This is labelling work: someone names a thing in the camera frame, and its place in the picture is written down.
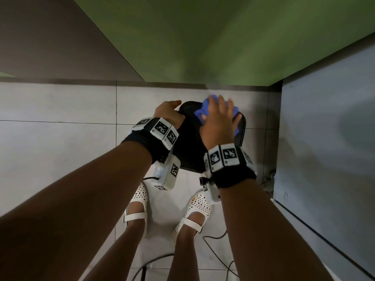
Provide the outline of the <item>person's left hand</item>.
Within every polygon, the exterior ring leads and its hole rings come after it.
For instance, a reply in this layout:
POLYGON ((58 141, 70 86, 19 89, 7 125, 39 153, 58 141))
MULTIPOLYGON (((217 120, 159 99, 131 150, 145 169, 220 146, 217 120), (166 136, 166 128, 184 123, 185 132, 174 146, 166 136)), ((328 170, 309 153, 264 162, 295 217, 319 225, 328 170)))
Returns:
POLYGON ((167 122, 172 124, 176 130, 181 127, 185 120, 185 115, 180 114, 177 111, 167 111, 166 101, 156 108, 153 117, 165 119, 167 122))

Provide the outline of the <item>person's right hand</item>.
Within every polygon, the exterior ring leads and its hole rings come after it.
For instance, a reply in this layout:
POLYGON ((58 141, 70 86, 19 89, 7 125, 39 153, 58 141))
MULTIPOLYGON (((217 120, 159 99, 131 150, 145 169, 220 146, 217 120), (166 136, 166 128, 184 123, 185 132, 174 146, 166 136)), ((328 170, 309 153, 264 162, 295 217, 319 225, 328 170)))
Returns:
POLYGON ((218 102, 209 96, 209 115, 202 116, 205 122, 199 130, 201 140, 207 150, 217 145, 234 143, 235 130, 232 129, 234 103, 232 99, 227 101, 228 115, 223 116, 219 113, 219 96, 218 102))

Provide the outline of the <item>blue cleaning cloth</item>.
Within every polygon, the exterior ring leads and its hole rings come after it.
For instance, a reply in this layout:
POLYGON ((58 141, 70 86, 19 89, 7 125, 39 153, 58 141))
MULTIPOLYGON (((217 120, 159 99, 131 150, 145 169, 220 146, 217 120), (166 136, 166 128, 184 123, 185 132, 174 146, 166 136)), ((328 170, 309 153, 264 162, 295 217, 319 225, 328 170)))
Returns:
MULTIPOLYGON (((218 96, 215 95, 215 94, 211 94, 210 96, 212 96, 216 102, 218 102, 218 96)), ((237 106, 234 106, 233 108, 233 116, 232 116, 232 119, 236 118, 237 115, 240 113, 239 111, 239 108, 237 106)), ((202 102, 202 105, 199 109, 197 109, 196 111, 194 111, 194 115, 198 118, 198 120, 200 121, 200 123, 203 125, 204 124, 204 119, 202 118, 202 116, 208 116, 209 115, 209 97, 206 98, 203 102, 202 102)), ((241 124, 239 122, 239 125, 237 126, 237 129, 235 131, 235 136, 237 136, 237 134, 240 132, 240 128, 241 127, 241 124)))

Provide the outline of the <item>person's right forearm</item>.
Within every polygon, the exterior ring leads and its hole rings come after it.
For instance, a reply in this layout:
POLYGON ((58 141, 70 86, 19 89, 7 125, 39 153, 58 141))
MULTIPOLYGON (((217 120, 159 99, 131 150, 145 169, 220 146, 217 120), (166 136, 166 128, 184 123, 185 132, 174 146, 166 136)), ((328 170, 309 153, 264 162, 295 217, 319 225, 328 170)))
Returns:
POLYGON ((333 281, 255 180, 219 192, 240 281, 333 281))

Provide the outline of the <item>person's left forearm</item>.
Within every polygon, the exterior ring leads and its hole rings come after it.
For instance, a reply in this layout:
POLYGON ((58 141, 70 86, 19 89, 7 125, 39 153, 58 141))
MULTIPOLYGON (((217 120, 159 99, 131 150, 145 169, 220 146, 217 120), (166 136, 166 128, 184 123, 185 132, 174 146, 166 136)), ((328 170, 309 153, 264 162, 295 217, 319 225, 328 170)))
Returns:
POLYGON ((152 164, 126 141, 0 217, 0 281, 77 281, 152 164))

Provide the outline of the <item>black marker wristband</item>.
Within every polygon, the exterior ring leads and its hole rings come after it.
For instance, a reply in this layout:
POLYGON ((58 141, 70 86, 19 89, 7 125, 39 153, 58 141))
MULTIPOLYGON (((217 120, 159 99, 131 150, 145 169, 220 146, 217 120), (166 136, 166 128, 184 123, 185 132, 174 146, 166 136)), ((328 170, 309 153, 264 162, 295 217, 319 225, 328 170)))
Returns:
POLYGON ((158 161, 164 164, 178 137, 178 131, 166 119, 149 117, 135 124, 122 143, 138 142, 149 151, 153 163, 158 161))
POLYGON ((204 154, 203 161, 209 182, 218 189, 230 188, 246 179, 257 179, 249 155, 234 143, 213 147, 204 154))

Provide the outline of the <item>white perforated shoe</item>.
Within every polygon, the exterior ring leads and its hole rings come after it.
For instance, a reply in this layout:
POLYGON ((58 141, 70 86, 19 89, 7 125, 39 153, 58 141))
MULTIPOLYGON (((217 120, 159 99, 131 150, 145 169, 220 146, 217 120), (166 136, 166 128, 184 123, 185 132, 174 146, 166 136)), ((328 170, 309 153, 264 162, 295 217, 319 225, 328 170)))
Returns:
POLYGON ((201 190, 197 192, 196 195, 190 200, 185 215, 183 216, 183 218, 181 218, 180 222, 172 232, 171 239, 173 246, 176 246, 178 234, 180 233, 180 230, 184 225, 194 229, 196 231, 195 236, 197 234, 200 234, 202 232, 203 226, 205 225, 211 214, 211 211, 212 205, 206 199, 204 191, 201 190), (204 216, 204 221, 201 225, 189 218, 190 214, 195 212, 198 212, 204 216))
POLYGON ((147 187, 144 182, 141 182, 138 189, 134 193, 134 196, 130 200, 131 203, 141 203, 143 206, 142 212, 137 213, 129 213, 129 207, 124 211, 122 222, 125 224, 127 228, 128 223, 135 220, 144 220, 144 230, 141 241, 145 238, 147 234, 147 227, 148 227, 148 212, 147 212, 147 205, 148 205, 148 191, 147 187))

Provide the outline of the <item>grey cabinet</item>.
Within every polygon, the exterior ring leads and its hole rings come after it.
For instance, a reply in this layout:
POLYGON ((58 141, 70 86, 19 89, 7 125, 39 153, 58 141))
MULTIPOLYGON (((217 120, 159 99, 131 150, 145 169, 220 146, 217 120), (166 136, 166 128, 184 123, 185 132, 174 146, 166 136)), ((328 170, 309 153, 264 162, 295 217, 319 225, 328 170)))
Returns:
POLYGON ((375 32, 284 79, 274 201, 341 281, 375 281, 375 32))

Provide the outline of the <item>person's right leg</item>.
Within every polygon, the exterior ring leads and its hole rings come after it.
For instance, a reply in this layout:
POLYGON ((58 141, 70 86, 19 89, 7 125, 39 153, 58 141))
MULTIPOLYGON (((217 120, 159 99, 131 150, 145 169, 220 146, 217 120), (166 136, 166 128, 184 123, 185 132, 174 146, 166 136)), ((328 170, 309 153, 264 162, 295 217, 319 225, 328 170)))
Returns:
POLYGON ((199 281, 194 238, 197 231, 182 224, 177 235, 175 252, 167 281, 199 281))

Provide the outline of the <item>person's leg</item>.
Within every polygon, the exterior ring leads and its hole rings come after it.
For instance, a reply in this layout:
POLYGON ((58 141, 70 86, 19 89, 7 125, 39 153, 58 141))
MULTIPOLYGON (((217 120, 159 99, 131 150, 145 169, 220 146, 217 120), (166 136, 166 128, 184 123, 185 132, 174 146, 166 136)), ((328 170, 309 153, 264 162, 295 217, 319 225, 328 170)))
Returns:
POLYGON ((167 281, 199 281, 194 238, 197 231, 182 224, 177 235, 175 252, 167 281))
POLYGON ((83 281, 126 281, 145 229, 144 217, 127 221, 124 233, 83 281))

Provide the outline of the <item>person's left leg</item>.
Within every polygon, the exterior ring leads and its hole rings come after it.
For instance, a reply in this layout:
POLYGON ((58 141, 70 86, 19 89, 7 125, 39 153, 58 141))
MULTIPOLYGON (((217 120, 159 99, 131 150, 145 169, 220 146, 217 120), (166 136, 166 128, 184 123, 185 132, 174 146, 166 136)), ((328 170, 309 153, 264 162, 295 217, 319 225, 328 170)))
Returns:
POLYGON ((126 281, 145 229, 144 217, 127 221, 124 233, 83 281, 126 281))

